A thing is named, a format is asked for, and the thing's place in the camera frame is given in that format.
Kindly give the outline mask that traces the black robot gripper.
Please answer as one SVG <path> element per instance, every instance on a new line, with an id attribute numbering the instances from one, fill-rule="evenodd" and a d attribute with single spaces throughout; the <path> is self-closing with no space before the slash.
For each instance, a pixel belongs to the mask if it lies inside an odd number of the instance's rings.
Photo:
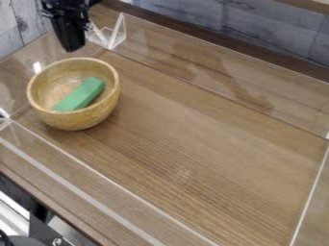
<path id="1" fill-rule="evenodd" d="M 42 0 L 42 15 L 50 20 L 61 45 L 75 52 L 86 44 L 93 0 Z"/>

